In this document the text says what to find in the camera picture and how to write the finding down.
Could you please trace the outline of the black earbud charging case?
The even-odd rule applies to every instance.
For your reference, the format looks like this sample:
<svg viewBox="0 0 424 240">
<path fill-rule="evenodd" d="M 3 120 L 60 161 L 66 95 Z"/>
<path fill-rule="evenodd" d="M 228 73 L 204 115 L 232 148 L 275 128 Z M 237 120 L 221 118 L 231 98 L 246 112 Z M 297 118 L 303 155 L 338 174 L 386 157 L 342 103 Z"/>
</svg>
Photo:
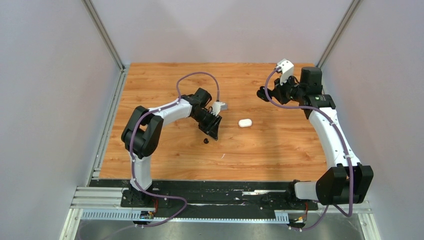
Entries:
<svg viewBox="0 0 424 240">
<path fill-rule="evenodd" d="M 265 102 L 270 102 L 270 99 L 274 96 L 274 91 L 265 86 L 261 86 L 259 90 L 257 90 L 256 96 Z"/>
</svg>

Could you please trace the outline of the white earbud charging case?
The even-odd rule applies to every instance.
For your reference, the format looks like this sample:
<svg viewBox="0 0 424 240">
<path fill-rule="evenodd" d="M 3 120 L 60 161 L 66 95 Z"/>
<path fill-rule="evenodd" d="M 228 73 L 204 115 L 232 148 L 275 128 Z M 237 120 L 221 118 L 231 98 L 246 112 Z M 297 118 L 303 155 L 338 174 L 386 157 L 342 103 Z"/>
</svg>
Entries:
<svg viewBox="0 0 424 240">
<path fill-rule="evenodd" d="M 250 118 L 244 118 L 238 121 L 238 126 L 240 128 L 248 128 L 248 127 L 251 127 L 252 125 L 253 125 L 253 121 Z"/>
</svg>

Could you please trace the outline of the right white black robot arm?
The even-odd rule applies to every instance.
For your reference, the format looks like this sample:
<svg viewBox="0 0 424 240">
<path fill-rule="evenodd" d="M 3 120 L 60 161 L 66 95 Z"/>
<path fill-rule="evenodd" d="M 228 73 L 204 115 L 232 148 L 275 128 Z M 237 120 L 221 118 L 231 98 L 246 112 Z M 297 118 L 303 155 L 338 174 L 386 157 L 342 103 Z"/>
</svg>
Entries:
<svg viewBox="0 0 424 240">
<path fill-rule="evenodd" d="M 329 94 L 323 93 L 322 71 L 318 67 L 303 67 L 300 78 L 294 67 L 281 64 L 270 97 L 280 105 L 297 102 L 305 117 L 315 129 L 325 154 L 327 171 L 317 181 L 295 180 L 285 195 L 286 204 L 298 209 L 306 200 L 322 205 L 361 204 L 374 177 L 371 166 L 363 165 L 338 123 L 336 104 Z"/>
</svg>

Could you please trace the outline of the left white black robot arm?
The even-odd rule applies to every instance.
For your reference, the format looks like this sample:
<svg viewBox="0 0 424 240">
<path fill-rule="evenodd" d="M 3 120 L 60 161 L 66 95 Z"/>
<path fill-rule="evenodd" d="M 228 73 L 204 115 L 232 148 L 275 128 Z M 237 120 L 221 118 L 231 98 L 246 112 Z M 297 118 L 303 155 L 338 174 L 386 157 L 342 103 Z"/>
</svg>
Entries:
<svg viewBox="0 0 424 240">
<path fill-rule="evenodd" d="M 180 119 L 192 118 L 199 130 L 218 140 L 220 112 L 228 105 L 215 101 L 211 106 L 212 96 L 203 88 L 194 94 L 180 95 L 176 100 L 154 108 L 138 106 L 130 116 L 122 134 L 121 141 L 129 153 L 131 164 L 131 188 L 136 190 L 134 200 L 140 206 L 149 206 L 153 193 L 148 188 L 152 185 L 151 158 L 158 147 L 164 127 Z"/>
</svg>

